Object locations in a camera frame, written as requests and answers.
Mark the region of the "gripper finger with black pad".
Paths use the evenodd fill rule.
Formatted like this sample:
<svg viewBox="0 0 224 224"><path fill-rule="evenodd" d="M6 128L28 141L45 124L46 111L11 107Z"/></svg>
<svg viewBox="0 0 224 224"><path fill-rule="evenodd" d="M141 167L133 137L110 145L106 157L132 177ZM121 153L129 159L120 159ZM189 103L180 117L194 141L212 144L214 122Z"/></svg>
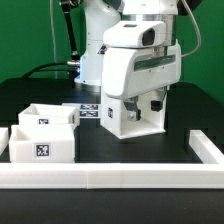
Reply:
<svg viewBox="0 0 224 224"><path fill-rule="evenodd" d="M137 106L138 98L133 97L124 102L127 110L127 118L130 121L139 121L141 119L141 110Z"/></svg>
<svg viewBox="0 0 224 224"><path fill-rule="evenodd" d="M167 88L156 89L152 93L151 110L159 112L163 109L163 102L167 94Z"/></svg>

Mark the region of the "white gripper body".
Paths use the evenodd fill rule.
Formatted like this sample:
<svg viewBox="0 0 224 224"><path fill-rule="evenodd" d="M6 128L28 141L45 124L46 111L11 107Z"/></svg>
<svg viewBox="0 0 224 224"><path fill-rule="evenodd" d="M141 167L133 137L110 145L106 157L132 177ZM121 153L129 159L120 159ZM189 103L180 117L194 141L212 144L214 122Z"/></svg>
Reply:
<svg viewBox="0 0 224 224"><path fill-rule="evenodd" d="M125 100L176 83L180 73L178 43L160 57L153 57L150 48L109 48L104 56L102 86L108 97Z"/></svg>

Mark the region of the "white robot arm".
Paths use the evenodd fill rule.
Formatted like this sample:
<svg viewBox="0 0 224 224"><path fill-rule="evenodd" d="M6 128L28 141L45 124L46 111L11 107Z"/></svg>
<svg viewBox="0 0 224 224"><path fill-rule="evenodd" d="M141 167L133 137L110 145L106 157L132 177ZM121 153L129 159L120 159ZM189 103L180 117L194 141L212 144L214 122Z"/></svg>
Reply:
<svg viewBox="0 0 224 224"><path fill-rule="evenodd" d="M120 1L117 8L123 11L123 19L103 34L103 104L121 101L130 117L138 120L143 110L137 102L151 93L151 109L163 109L167 87L179 81L183 57L173 34L174 19L191 17L201 2Z"/></svg>

